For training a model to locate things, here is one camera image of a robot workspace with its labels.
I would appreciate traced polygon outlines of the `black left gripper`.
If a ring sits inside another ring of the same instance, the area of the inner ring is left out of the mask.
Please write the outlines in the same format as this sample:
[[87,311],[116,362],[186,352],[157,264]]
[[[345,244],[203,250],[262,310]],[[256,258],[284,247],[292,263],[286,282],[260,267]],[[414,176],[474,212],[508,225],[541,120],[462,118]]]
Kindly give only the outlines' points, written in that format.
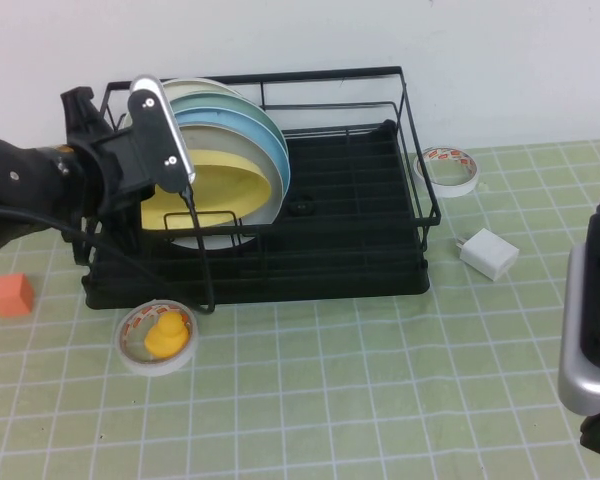
[[115,131],[93,104],[87,86],[61,94],[67,143],[77,148],[87,183],[86,214],[104,214],[107,238],[123,253],[141,250],[140,204],[155,193],[132,135]]

